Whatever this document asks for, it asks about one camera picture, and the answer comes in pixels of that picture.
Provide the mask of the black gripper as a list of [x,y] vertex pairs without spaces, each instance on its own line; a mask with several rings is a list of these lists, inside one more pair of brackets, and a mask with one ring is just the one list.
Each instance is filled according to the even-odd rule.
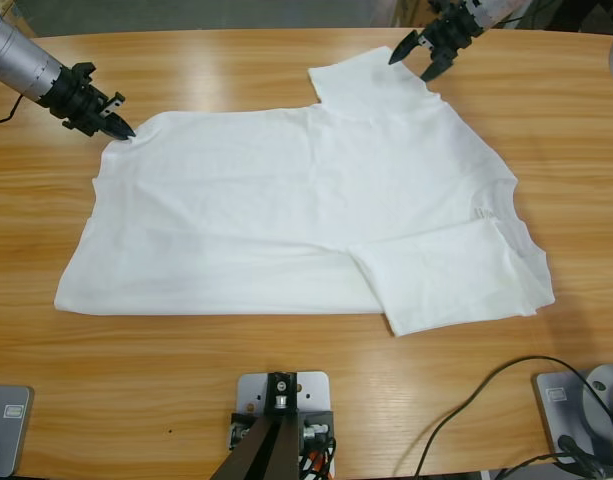
[[51,88],[40,98],[40,105],[62,119],[62,125],[69,130],[85,135],[100,131],[119,141],[133,138],[133,129],[116,113],[125,97],[119,92],[109,97],[94,87],[91,74],[95,70],[95,67],[61,67]]
[[421,34],[412,30],[393,49],[389,64],[404,60],[418,45],[431,52],[431,63],[421,74],[422,81],[432,81],[448,70],[460,49],[471,45],[472,39],[484,32],[484,27],[473,13],[473,3],[448,5],[440,16]]

